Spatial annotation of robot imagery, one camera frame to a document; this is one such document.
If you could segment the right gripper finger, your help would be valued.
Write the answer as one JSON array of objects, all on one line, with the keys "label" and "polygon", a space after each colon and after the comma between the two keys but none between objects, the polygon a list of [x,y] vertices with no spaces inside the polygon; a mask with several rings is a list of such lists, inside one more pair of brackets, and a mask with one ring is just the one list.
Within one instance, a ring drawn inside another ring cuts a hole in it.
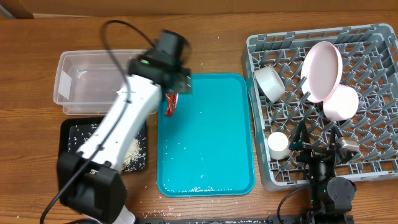
[{"label": "right gripper finger", "polygon": [[339,149],[341,147],[340,143],[337,143],[337,140],[342,137],[342,133],[337,126],[331,128],[330,131],[330,140],[329,140],[329,148],[330,149]]},{"label": "right gripper finger", "polygon": [[289,144],[289,149],[291,151],[302,151],[304,149],[304,145],[310,145],[310,138],[305,121],[301,120],[297,126],[293,140]]}]

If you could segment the red foil wrapper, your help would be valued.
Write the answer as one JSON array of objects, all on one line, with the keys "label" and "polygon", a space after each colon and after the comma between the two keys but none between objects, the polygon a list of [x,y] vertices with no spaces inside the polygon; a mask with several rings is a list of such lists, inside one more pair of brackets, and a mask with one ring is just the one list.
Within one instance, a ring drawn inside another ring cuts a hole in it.
[{"label": "red foil wrapper", "polygon": [[166,94],[166,100],[167,100],[167,109],[165,112],[166,116],[171,117],[175,113],[178,103],[178,97],[179,97],[178,93]]}]

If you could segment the white paper cup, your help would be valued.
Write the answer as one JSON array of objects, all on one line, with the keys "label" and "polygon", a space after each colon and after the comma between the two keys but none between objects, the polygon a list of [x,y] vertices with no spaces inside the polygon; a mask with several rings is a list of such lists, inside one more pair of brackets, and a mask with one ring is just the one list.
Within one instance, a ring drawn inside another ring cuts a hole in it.
[{"label": "white paper cup", "polygon": [[282,132],[274,132],[267,138],[269,154],[272,159],[280,160],[286,158],[289,153],[289,139]]}]

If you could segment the small white pink bowl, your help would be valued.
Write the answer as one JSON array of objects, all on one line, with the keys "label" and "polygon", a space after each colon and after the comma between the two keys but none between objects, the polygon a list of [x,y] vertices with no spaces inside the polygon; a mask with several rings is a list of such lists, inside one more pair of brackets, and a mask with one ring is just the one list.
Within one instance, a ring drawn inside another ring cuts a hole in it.
[{"label": "small white pink bowl", "polygon": [[330,121],[352,118],[359,105],[359,97],[354,88],[339,84],[335,92],[323,102],[323,112]]}]

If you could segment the metal bowl with food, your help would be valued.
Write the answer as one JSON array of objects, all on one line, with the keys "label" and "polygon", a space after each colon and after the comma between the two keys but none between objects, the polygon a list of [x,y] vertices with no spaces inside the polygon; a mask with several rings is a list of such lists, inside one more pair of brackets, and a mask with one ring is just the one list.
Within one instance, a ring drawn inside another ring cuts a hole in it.
[{"label": "metal bowl with food", "polygon": [[256,70],[254,76],[265,96],[275,103],[284,93],[285,85],[274,67],[264,67]]}]

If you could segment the large white plate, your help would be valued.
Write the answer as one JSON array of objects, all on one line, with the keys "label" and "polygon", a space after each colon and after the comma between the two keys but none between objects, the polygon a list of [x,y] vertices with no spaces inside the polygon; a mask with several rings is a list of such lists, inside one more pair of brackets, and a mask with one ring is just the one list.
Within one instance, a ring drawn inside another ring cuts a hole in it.
[{"label": "large white plate", "polygon": [[343,60],[340,51],[330,42],[315,44],[309,51],[301,69],[305,78],[301,88],[312,103],[326,100],[340,83]]}]

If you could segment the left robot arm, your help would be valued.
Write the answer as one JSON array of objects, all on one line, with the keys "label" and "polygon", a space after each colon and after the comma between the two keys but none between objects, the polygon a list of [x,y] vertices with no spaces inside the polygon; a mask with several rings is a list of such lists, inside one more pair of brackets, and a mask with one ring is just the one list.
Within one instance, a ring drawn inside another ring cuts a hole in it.
[{"label": "left robot arm", "polygon": [[120,68],[123,85],[94,133],[75,152],[57,160],[54,202],[85,215],[90,223],[135,223],[121,178],[130,143],[165,94],[190,92],[191,72],[180,53],[148,50]]}]

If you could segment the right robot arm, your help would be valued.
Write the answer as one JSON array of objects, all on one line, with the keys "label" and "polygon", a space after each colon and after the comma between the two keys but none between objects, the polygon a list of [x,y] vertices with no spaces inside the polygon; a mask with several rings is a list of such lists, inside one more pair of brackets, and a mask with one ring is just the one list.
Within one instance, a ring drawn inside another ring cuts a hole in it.
[{"label": "right robot arm", "polygon": [[301,121],[289,149],[299,153],[296,161],[304,165],[304,177],[309,181],[295,192],[310,189],[312,204],[312,208],[300,214],[294,223],[353,223],[353,217],[346,213],[352,210],[356,185],[336,176],[335,169],[359,154],[359,143],[344,137],[334,126],[329,145],[315,146],[310,143],[305,122]]}]

